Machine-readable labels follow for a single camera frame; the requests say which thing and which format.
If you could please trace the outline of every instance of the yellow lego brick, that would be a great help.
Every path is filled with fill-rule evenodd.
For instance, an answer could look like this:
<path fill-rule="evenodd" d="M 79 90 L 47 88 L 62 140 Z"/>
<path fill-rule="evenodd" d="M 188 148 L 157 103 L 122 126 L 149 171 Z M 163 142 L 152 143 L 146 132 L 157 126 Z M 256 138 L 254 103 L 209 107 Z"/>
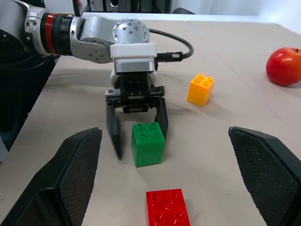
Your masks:
<path fill-rule="evenodd" d="M 205 106 L 211 96 L 215 80 L 198 74 L 191 82 L 187 95 L 187 101 L 201 107 Z"/>

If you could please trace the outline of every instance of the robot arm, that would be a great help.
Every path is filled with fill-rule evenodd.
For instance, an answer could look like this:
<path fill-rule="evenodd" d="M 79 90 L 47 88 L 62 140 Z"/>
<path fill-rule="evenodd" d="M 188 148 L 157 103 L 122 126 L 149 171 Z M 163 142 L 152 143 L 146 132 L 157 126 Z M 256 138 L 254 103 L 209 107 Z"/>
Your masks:
<path fill-rule="evenodd" d="M 150 31 L 139 21 L 117 22 L 89 13 L 66 16 L 19 0 L 3 3 L 6 14 L 0 16 L 0 31 L 20 52 L 68 55 L 98 64 L 114 61 L 116 73 L 155 70 L 156 44 L 148 43 Z"/>
<path fill-rule="evenodd" d="M 150 32 L 163 34 L 185 44 L 190 50 L 157 54 L 149 43 Z M 155 107 L 155 121 L 166 138 L 168 119 L 164 87 L 155 87 L 158 62 L 175 62 L 193 54 L 185 40 L 150 30 L 137 20 L 113 21 L 92 13 L 81 17 L 49 13 L 19 0 L 0 0 L 0 58 L 23 51 L 74 56 L 98 64 L 114 62 L 111 83 L 106 92 L 107 128 L 117 156 L 122 158 L 119 119 L 115 108 L 124 113 L 146 112 Z"/>

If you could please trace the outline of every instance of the toy brick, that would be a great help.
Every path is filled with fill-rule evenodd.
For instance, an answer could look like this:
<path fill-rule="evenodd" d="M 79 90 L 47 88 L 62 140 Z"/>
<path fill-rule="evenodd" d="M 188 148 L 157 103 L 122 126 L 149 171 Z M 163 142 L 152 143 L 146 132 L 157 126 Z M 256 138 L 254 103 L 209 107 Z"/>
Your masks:
<path fill-rule="evenodd" d="M 132 152 L 136 167 L 162 163 L 165 139 L 160 126 L 139 123 L 132 130 Z"/>
<path fill-rule="evenodd" d="M 191 82 L 187 95 L 187 101 L 199 106 L 205 106 L 209 100 L 215 80 L 198 74 Z"/>
<path fill-rule="evenodd" d="M 190 226 L 181 189 L 146 193 L 147 226 Z"/>

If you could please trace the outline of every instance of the red ring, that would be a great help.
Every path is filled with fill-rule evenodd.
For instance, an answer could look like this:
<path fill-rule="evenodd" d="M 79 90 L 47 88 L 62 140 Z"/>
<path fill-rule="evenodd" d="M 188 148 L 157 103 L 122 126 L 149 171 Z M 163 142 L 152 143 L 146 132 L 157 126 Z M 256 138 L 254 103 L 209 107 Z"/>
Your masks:
<path fill-rule="evenodd" d="M 56 13 L 49 13 L 46 22 L 45 22 L 45 38 L 46 38 L 46 43 L 48 45 L 48 49 L 51 53 L 56 54 L 55 47 L 53 44 L 53 39 L 52 39 L 52 23 L 54 22 L 55 17 L 57 16 Z"/>

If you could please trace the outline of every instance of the wooden table surface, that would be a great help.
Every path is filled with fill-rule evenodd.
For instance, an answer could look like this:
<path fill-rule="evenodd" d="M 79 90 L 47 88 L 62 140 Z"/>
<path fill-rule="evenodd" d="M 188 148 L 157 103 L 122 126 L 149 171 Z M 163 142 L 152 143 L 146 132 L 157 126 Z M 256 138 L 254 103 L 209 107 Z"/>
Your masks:
<path fill-rule="evenodd" d="M 301 36 L 271 23 L 145 23 L 181 36 L 195 50 L 180 63 L 159 64 L 157 85 L 166 87 L 169 119 L 163 163 L 136 168 L 131 152 L 132 125 L 153 121 L 154 110 L 118 113 L 125 146 L 123 161 L 117 160 L 106 128 L 104 96 L 113 63 L 63 56 L 0 168 L 0 221 L 64 139 L 101 126 L 98 169 L 83 226 L 145 225 L 145 192 L 174 188 L 183 191 L 192 226 L 266 225 L 243 183 L 228 128 L 274 135 L 301 158 L 301 84 L 279 87 L 265 75 L 270 54 L 298 47 Z M 186 51 L 162 36 L 152 34 L 150 40 L 159 52 Z M 216 81 L 203 108 L 186 101 L 198 73 Z"/>

